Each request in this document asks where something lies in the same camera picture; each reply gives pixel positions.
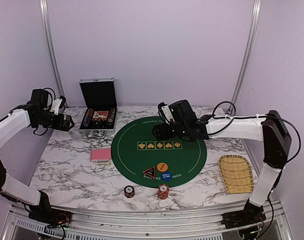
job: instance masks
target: white marble surface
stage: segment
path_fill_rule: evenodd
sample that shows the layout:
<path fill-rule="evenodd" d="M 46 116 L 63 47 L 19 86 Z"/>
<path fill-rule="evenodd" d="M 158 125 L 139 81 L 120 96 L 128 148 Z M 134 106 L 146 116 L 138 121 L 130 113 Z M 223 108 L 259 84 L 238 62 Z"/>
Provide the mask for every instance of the white marble surface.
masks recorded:
<path fill-rule="evenodd" d="M 206 106 L 193 109 L 198 117 L 211 114 L 213 110 Z M 75 127 L 69 132 L 53 132 L 31 180 L 30 186 L 46 192 L 52 205 L 105 211 L 155 211 L 232 203 L 249 197 L 248 193 L 228 195 L 218 164 L 221 156 L 230 154 L 249 160 L 240 140 L 207 140 L 207 159 L 203 170 L 188 183 L 172 187 L 168 198 L 160 200 L 157 189 L 129 181 L 113 163 L 97 167 L 90 162 L 91 150 L 109 148 L 114 134 L 104 140 L 89 139 L 80 134 L 79 127 L 85 111 L 85 108 L 65 110 L 65 114 L 71 115 L 75 121 Z M 116 132 L 135 119 L 156 115 L 156 106 L 119 107 Z M 256 182 L 258 176 L 253 167 L 252 172 Z M 133 198 L 124 196 L 127 185 L 135 188 Z"/>

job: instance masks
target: green felt mat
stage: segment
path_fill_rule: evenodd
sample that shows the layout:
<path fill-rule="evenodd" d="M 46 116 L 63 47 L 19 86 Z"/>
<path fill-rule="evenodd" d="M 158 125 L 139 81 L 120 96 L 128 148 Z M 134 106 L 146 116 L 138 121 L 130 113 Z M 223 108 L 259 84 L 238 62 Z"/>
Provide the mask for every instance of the green felt mat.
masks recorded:
<path fill-rule="evenodd" d="M 114 137 L 111 154 L 118 171 L 130 181 L 150 188 L 161 184 L 175 187 L 187 183 L 199 174 L 206 163 L 207 148 L 203 140 L 184 141 L 177 137 L 156 141 L 152 135 L 155 124 L 162 123 L 158 116 L 144 117 L 125 125 Z M 161 179 L 159 163 L 168 165 L 170 181 Z M 155 167 L 156 178 L 142 172 Z"/>

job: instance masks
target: purple wall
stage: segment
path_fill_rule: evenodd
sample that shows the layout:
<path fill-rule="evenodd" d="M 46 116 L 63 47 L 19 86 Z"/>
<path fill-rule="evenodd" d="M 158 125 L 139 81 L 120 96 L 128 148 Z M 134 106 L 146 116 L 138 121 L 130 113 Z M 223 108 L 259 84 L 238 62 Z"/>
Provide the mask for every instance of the purple wall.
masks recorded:
<path fill-rule="evenodd" d="M 249 0 L 48 1 L 68 104 L 79 80 L 116 77 L 120 105 L 231 99 L 249 34 Z"/>
<path fill-rule="evenodd" d="M 300 155 L 288 164 L 276 195 L 281 199 L 295 240 L 304 239 L 304 1 L 264 0 L 257 38 L 238 114 L 252 115 L 276 109 L 292 122 L 302 138 Z M 297 150 L 297 137 L 291 130 Z M 263 160 L 263 145 L 249 142 L 256 160 Z"/>
<path fill-rule="evenodd" d="M 56 86 L 39 1 L 0 1 L 0 119 L 44 87 Z M 7 171 L 29 184 L 50 135 L 37 137 L 27 128 L 12 138 L 0 151 Z M 0 197 L 0 234 L 10 205 Z"/>

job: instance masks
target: orange poker chip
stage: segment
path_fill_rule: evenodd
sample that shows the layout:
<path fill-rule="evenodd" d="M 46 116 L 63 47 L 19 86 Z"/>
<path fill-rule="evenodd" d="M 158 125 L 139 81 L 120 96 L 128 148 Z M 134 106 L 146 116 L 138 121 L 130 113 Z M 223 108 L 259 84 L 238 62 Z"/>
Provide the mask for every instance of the orange poker chip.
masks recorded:
<path fill-rule="evenodd" d="M 164 162 L 160 162 L 157 166 L 156 166 L 157 170 L 161 173 L 166 172 L 168 170 L 168 165 Z"/>

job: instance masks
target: robotic arm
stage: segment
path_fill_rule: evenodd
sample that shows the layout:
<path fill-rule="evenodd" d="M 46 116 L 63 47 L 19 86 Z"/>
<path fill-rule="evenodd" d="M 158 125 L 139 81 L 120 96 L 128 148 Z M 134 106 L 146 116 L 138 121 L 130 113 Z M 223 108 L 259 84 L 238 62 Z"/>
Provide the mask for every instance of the robotic arm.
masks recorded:
<path fill-rule="evenodd" d="M 19 105 L 0 120 L 0 149 L 21 130 L 31 126 L 69 131 L 74 127 L 70 115 L 59 113 L 66 101 L 64 96 L 52 101 L 48 106 L 49 92 L 44 89 L 34 89 L 31 100 L 27 104 Z M 13 178 L 4 168 L 0 159 L 0 194 L 5 198 L 22 202 L 31 209 L 29 217 L 37 221 L 53 224 L 53 219 L 60 220 L 62 214 L 70 218 L 71 213 L 51 208 L 46 193 L 33 189 Z"/>
<path fill-rule="evenodd" d="M 222 215 L 222 224 L 230 229 L 265 220 L 263 204 L 279 182 L 292 142 L 279 113 L 270 110 L 266 115 L 249 117 L 215 117 L 211 114 L 198 119 L 187 100 L 171 105 L 162 102 L 158 106 L 158 112 L 164 121 L 152 129 L 152 134 L 158 141 L 188 137 L 190 141 L 238 138 L 264 142 L 264 164 L 253 192 L 243 210 Z"/>

